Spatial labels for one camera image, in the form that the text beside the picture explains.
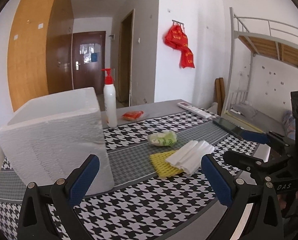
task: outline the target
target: blue gripper pad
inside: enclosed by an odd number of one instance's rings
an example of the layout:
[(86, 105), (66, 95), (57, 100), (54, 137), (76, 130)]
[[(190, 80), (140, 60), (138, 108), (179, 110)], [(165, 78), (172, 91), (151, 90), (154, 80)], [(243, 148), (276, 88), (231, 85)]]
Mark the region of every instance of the blue gripper pad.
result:
[(69, 190), (68, 202), (73, 208), (79, 205), (82, 198), (86, 195), (91, 183), (95, 179), (100, 168), (100, 161), (98, 156), (94, 156), (86, 168), (81, 172), (80, 176), (73, 183)]
[(246, 141), (256, 142), (260, 144), (269, 143), (269, 139), (266, 134), (258, 133), (258, 132), (251, 132), (251, 131), (243, 131), (241, 137)]
[(233, 203), (231, 188), (207, 155), (202, 157), (201, 167), (220, 204), (230, 208)]

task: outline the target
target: styrofoam box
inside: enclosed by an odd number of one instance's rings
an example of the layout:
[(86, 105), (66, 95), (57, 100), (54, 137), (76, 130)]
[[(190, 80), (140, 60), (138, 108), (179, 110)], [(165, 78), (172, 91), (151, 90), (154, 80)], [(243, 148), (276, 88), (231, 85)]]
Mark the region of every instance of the styrofoam box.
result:
[(87, 195), (113, 188), (114, 181), (93, 88), (52, 94), (28, 101), (0, 128), (0, 144), (12, 167), (28, 185), (54, 184), (67, 178), (90, 154), (100, 170)]

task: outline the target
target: black phone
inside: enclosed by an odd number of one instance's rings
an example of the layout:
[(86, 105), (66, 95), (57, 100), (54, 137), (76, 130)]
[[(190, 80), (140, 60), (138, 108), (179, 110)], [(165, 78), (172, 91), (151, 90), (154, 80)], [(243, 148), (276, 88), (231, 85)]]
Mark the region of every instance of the black phone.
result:
[(242, 133), (244, 132), (244, 129), (242, 129), (241, 127), (236, 126), (232, 122), (229, 122), (228, 120), (221, 117), (214, 119), (212, 122), (231, 135), (237, 137), (240, 140), (243, 140)]

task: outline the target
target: green wrapped tissue roll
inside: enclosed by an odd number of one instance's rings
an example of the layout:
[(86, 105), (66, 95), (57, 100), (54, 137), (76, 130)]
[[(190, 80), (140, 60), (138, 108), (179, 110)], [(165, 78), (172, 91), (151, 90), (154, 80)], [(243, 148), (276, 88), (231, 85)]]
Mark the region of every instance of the green wrapped tissue roll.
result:
[(165, 131), (148, 135), (148, 142), (155, 146), (173, 146), (177, 142), (177, 134), (174, 131)]

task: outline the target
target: brown cabinet door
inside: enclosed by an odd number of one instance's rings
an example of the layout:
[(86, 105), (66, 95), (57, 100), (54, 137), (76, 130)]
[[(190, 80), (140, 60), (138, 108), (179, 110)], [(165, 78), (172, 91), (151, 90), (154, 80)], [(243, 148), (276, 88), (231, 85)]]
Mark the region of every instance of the brown cabinet door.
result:
[(73, 87), (93, 87), (97, 95), (104, 93), (106, 32), (73, 34)]

